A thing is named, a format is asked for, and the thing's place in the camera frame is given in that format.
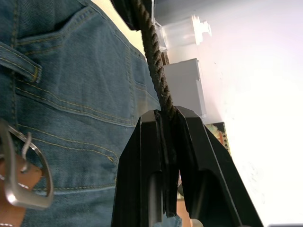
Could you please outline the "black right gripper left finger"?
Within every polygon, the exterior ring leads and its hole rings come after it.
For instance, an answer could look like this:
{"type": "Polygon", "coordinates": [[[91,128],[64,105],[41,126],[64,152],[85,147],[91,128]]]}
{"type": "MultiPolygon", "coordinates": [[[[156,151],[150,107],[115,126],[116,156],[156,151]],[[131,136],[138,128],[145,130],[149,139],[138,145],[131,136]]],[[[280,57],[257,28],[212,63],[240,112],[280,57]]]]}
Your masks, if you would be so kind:
{"type": "Polygon", "coordinates": [[[153,227],[177,214],[177,154],[169,120],[160,110],[142,115],[118,164],[113,227],[153,227]]]}

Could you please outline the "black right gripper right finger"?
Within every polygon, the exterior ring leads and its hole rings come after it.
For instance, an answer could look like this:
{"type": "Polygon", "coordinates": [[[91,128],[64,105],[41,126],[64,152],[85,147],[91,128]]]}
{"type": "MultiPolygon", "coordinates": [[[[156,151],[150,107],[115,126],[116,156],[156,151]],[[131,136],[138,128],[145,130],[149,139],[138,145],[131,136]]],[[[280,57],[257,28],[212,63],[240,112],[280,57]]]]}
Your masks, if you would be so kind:
{"type": "Polygon", "coordinates": [[[263,225],[227,149],[196,113],[181,106],[175,149],[190,218],[205,227],[263,225]]]}

